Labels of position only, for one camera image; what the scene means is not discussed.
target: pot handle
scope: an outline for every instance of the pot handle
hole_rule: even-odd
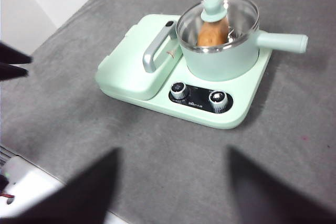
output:
[[[304,34],[278,34],[261,32],[257,36],[257,46],[288,52],[306,52],[308,36]]]
[[[171,39],[176,39],[176,23],[175,20],[168,21],[152,43],[147,47],[142,58],[143,67],[147,73],[155,72],[156,66],[154,64],[154,55],[166,38],[170,36]]]

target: white power strip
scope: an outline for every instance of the white power strip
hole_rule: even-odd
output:
[[[0,218],[18,216],[64,186],[59,180],[20,156],[7,160],[1,170],[9,180],[5,191],[15,198],[8,204],[7,198],[0,197]],[[127,224],[127,222],[107,212],[105,224]]]

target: potato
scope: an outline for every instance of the potato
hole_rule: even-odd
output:
[[[211,47],[224,44],[227,42],[228,33],[229,24],[227,17],[213,23],[204,22],[198,34],[197,45]]]

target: silver handle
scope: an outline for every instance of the silver handle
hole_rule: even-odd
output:
[[[167,24],[161,29],[159,34],[155,37],[152,43],[147,47],[143,54],[142,63],[147,73],[153,73],[156,70],[154,64],[154,55],[159,49],[165,39],[170,36],[171,39],[176,39],[175,27],[176,21],[168,21]]]

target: lid knob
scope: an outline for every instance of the lid knob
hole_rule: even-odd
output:
[[[222,0],[205,0],[203,6],[201,19],[204,22],[217,22],[224,18],[227,13]]]

